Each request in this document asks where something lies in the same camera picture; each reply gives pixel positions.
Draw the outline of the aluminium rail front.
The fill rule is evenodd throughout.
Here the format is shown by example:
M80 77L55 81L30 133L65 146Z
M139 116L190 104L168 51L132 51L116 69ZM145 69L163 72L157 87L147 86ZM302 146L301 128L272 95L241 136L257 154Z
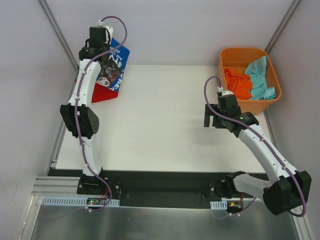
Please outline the aluminium rail front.
M79 177L38 176L35 179L32 196L76 196Z

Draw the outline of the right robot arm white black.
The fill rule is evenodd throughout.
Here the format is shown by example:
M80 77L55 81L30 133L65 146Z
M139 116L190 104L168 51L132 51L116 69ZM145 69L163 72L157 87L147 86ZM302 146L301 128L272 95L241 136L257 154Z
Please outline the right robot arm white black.
M263 200L273 215L285 212L301 218L307 211L312 178L307 171L298 171L269 141L250 112L241 112L236 96L222 87L217 89L217 104L206 103L204 126L210 121L217 129L226 129L242 141L253 153L268 179L262 180L244 171L227 175L216 188L217 194L225 198L246 193Z

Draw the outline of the folded red t shirt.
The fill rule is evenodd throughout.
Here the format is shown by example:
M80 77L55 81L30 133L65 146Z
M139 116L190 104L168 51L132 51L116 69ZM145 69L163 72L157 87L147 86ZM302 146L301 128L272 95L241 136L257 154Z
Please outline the folded red t shirt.
M117 91L110 90L109 88L96 83L94 86L91 102L97 103L97 102L114 99L117 97L118 97Z

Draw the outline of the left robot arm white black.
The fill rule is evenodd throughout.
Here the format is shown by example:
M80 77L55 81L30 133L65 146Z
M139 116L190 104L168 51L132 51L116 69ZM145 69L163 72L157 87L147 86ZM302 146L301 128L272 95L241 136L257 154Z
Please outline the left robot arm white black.
M67 104L60 106L60 114L80 148L83 170L78 182L79 195L107 195L102 162L97 150L96 134L100 121L91 109L92 97L101 64L110 50L113 28L99 23L89 29L89 38L79 51L79 71L73 93Z

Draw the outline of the orange t shirt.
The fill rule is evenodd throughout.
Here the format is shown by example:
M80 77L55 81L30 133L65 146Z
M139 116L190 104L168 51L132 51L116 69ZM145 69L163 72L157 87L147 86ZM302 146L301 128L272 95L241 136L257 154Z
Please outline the orange t shirt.
M245 73L239 73L234 68L225 67L223 69L227 89L234 93L239 100L249 100L252 98L251 90L253 83L251 77Z

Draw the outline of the left aluminium frame post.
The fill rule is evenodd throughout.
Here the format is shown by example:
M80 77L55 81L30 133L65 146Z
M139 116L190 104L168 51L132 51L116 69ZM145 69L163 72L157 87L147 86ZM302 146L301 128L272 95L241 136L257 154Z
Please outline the left aluminium frame post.
M57 37L59 43L61 44L63 51L65 52L65 54L67 55L67 58L69 59L72 67L75 69L75 71L78 73L79 72L79 64L76 60L76 58L74 57L70 46L68 45L65 36L57 22L57 20L55 19L49 4L47 3L46 0L37 0L41 10L43 11L45 17L47 18L55 36Z

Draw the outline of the right aluminium frame post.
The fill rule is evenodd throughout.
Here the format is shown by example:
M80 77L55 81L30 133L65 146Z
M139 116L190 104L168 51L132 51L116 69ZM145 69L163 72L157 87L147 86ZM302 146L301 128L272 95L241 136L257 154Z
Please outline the right aluminium frame post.
M275 32L273 33L272 37L270 38L266 48L265 52L269 54L271 50L273 49L274 45L276 44L277 40L281 36L282 32L288 25L289 21L291 20L292 16L295 14L297 8L301 4L302 0L293 0L291 4L289 5L289 8L285 12L283 18L281 19L279 25L277 26Z

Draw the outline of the blue t shirt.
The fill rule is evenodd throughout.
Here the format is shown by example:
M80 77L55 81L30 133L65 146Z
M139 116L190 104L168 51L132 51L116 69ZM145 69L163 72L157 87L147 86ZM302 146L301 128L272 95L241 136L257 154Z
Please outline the blue t shirt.
M124 78L130 50L125 46L120 46L108 54L107 59L101 65L101 71L96 79L96 83L103 90L118 92Z

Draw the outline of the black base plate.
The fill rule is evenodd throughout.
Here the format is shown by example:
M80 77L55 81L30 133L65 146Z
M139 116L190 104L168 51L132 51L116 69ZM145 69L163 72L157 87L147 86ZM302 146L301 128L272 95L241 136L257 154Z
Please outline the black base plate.
M217 187L223 185L227 172L119 171L105 170L105 183L78 182L76 193L112 197L122 207L208 209L218 202Z

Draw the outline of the aluminium frame post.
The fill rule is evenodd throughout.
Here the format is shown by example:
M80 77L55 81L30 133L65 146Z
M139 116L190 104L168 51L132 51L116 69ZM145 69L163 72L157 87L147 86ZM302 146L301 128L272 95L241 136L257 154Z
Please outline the aluminium frame post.
M47 3L46 0L37 0L41 10L43 11L45 17L47 18L55 36L57 37L59 43L61 44L63 51L65 52L65 54L67 55L67 58L69 59L72 67L75 69L75 71L78 73L79 72L79 64L76 60L76 58L74 57L70 46L68 45L65 36L57 22L57 20L55 19L49 4Z
M291 4L289 5L289 8L285 12L283 18L281 19L279 25L277 26L275 32L273 33L272 37L270 38L266 48L265 52L269 54L271 50L273 49L274 45L276 44L277 40L281 36L282 32L288 25L289 21L291 20L292 16L295 14L297 8L301 4L302 0L293 0Z

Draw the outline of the teal t shirt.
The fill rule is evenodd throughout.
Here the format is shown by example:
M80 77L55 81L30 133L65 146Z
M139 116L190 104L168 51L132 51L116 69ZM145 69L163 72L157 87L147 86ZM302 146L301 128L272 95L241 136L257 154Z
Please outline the teal t shirt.
M266 82L267 57L264 55L251 62L244 73L250 76L252 89L249 100L274 100L277 96L274 87L268 87Z

